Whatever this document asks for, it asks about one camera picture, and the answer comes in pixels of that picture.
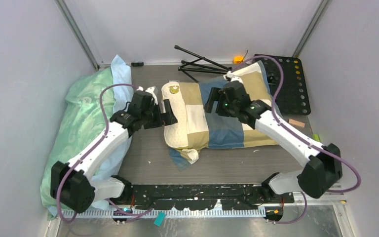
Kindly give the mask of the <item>white quilted pillow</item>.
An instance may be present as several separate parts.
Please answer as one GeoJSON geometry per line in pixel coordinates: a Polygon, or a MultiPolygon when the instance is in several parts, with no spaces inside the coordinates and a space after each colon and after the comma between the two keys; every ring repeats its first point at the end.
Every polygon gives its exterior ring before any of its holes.
{"type": "Polygon", "coordinates": [[[183,91],[189,84],[191,84],[191,82],[170,81],[161,88],[162,99],[169,99],[172,112],[178,121],[164,128],[165,142],[170,148],[189,148],[187,112],[186,104],[183,99],[183,91]]]}

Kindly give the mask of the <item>blue beige checkered pillow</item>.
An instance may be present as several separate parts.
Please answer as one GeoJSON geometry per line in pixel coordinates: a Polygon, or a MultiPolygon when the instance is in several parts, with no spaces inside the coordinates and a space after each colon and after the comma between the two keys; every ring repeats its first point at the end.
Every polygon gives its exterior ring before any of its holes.
{"type": "Polygon", "coordinates": [[[202,149],[236,149],[276,145],[267,135],[241,123],[217,102],[211,112],[205,111],[213,88],[227,84],[224,76],[202,82],[170,81],[162,88],[162,98],[168,99],[177,123],[166,126],[164,139],[170,148],[170,158],[179,171],[199,159],[202,149]]]}

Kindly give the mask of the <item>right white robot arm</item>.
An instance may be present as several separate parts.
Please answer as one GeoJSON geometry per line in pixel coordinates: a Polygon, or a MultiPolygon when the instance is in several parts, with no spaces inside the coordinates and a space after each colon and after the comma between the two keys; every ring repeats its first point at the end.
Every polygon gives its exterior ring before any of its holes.
{"type": "Polygon", "coordinates": [[[239,81],[211,88],[204,110],[237,118],[271,138],[300,164],[301,170],[276,172],[261,183],[267,202],[276,202],[282,194],[292,192],[318,199],[342,177],[341,162],[329,155],[340,155],[336,145],[325,146],[299,132],[272,110],[269,100],[251,100],[239,81]]]}

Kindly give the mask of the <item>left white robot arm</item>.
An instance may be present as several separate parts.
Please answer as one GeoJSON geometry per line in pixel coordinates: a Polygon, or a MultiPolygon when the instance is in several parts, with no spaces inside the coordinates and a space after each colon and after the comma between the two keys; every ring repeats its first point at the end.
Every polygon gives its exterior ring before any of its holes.
{"type": "Polygon", "coordinates": [[[127,204],[131,200],[131,183],[124,178],[113,175],[94,181],[92,177],[106,158],[141,128],[178,122],[170,100],[164,99],[159,104],[153,89],[136,91],[127,109],[114,113],[101,134],[82,152],[68,162],[57,161],[52,166],[50,194],[58,207],[65,205],[76,213],[83,213],[96,201],[108,199],[127,204]]]}

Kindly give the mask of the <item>light blue pillow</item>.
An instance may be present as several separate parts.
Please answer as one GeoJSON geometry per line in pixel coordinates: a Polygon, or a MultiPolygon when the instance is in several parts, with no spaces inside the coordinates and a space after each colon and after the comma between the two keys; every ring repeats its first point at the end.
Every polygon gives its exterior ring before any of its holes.
{"type": "MultiPolygon", "coordinates": [[[[131,84],[131,68],[126,65],[124,60],[116,55],[111,62],[111,73],[113,77],[112,84],[126,83],[131,84]]],[[[112,112],[115,113],[118,110],[123,110],[126,106],[126,102],[132,99],[134,89],[129,86],[116,86],[110,89],[109,92],[114,94],[114,105],[112,112]]],[[[131,138],[127,142],[120,144],[101,164],[100,170],[98,170],[92,177],[92,181],[101,181],[110,178],[113,175],[117,175],[120,167],[123,163],[123,159],[130,147],[131,138]]]]}

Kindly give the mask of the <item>green patterned pillow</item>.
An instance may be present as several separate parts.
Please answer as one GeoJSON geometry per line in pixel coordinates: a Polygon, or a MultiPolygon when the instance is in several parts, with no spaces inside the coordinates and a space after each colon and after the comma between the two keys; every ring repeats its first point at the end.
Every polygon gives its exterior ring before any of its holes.
{"type": "Polygon", "coordinates": [[[83,76],[70,87],[65,97],[67,108],[40,186],[42,204],[52,216],[57,214],[57,209],[56,200],[50,195],[51,168],[55,162],[67,162],[79,154],[102,132],[105,121],[99,96],[112,81],[110,68],[83,76]]]}

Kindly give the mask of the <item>black folding tripod stand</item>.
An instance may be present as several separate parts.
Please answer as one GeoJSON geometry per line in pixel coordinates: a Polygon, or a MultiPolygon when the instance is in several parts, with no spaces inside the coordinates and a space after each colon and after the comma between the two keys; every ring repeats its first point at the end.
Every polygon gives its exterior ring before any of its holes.
{"type": "Polygon", "coordinates": [[[178,67],[178,71],[184,73],[186,76],[188,76],[196,83],[199,83],[199,81],[196,78],[194,78],[190,74],[190,72],[225,75],[227,74],[227,72],[232,70],[232,67],[227,67],[223,64],[219,64],[218,62],[210,60],[204,56],[198,55],[178,45],[174,45],[174,49],[196,58],[193,61],[182,60],[181,65],[178,67]]]}

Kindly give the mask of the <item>orange small block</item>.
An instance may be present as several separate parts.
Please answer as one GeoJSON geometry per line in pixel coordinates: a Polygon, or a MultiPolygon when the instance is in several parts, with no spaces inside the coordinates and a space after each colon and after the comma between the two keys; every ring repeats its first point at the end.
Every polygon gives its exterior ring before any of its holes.
{"type": "Polygon", "coordinates": [[[232,60],[233,64],[240,64],[244,61],[244,56],[235,56],[232,60]]]}

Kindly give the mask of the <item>small black clip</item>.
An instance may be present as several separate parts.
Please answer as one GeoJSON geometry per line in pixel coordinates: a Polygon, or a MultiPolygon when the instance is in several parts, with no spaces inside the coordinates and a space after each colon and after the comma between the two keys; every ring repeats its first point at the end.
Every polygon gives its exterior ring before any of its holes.
{"type": "Polygon", "coordinates": [[[144,66],[144,62],[132,62],[131,66],[132,67],[142,67],[142,66],[144,66]]]}

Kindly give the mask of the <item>black perforated board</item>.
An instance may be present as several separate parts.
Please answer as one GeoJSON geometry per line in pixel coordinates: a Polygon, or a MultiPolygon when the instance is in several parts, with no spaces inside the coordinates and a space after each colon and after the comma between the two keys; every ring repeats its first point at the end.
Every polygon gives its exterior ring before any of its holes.
{"type": "MultiPolygon", "coordinates": [[[[285,115],[307,116],[311,113],[302,62],[299,58],[272,56],[281,65],[284,79],[277,94],[277,111],[285,115]]],[[[270,93],[274,96],[280,84],[278,66],[268,58],[257,58],[261,61],[270,93]]]]}

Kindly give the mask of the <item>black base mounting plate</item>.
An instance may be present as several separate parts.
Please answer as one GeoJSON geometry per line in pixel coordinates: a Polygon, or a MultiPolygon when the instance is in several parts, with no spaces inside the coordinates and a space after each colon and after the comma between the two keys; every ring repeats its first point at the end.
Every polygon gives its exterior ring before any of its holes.
{"type": "Polygon", "coordinates": [[[116,204],[155,210],[253,210],[259,205],[294,203],[292,193],[271,196],[257,184],[132,185],[116,204]]]}

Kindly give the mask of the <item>tan wooden block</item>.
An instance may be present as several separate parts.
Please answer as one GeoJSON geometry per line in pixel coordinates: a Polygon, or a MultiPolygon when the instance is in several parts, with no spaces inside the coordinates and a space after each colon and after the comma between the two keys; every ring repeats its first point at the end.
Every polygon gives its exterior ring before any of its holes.
{"type": "Polygon", "coordinates": [[[288,123],[292,126],[296,126],[296,127],[299,127],[299,128],[305,128],[305,123],[304,122],[301,122],[301,121],[298,121],[298,120],[295,120],[295,119],[292,119],[290,118],[288,120],[288,123]]]}

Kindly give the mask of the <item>teal tape piece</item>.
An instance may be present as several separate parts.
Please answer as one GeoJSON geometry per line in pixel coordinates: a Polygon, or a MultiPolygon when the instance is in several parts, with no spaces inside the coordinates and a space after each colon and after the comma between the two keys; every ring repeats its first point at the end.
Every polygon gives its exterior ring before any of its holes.
{"type": "Polygon", "coordinates": [[[157,215],[157,217],[156,217],[156,219],[155,219],[155,221],[154,221],[154,224],[156,226],[160,227],[162,225],[165,217],[166,217],[166,214],[164,212],[159,212],[158,215],[157,215]]]}

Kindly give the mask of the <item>green small block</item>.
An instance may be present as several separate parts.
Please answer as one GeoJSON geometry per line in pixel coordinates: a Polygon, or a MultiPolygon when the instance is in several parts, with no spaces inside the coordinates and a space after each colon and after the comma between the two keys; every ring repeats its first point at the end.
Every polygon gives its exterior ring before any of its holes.
{"type": "Polygon", "coordinates": [[[313,134],[313,135],[312,135],[312,138],[313,138],[313,140],[315,140],[315,141],[317,141],[317,142],[321,142],[320,137],[319,137],[318,134],[313,134]]]}

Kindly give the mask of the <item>aluminium slotted rail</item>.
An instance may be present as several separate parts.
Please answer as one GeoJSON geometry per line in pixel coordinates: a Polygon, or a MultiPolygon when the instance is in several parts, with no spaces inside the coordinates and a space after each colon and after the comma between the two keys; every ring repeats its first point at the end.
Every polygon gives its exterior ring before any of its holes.
{"type": "Polygon", "coordinates": [[[97,209],[89,207],[83,213],[75,214],[72,210],[63,210],[62,213],[65,218],[126,218],[128,220],[140,216],[141,218],[156,218],[159,212],[164,212],[166,218],[218,218],[218,217],[260,217],[269,220],[280,220],[285,212],[290,207],[299,207],[300,211],[303,210],[303,205],[307,205],[307,209],[311,210],[313,206],[336,206],[347,205],[347,200],[342,194],[328,193],[324,194],[319,199],[311,198],[307,195],[301,195],[300,193],[292,193],[294,197],[294,203],[284,204],[282,207],[278,207],[274,204],[259,205],[253,210],[222,210],[220,205],[216,205],[212,210],[177,210],[172,208],[171,210],[155,210],[139,209],[132,207],[131,205],[116,204],[109,205],[107,209],[97,209]]]}

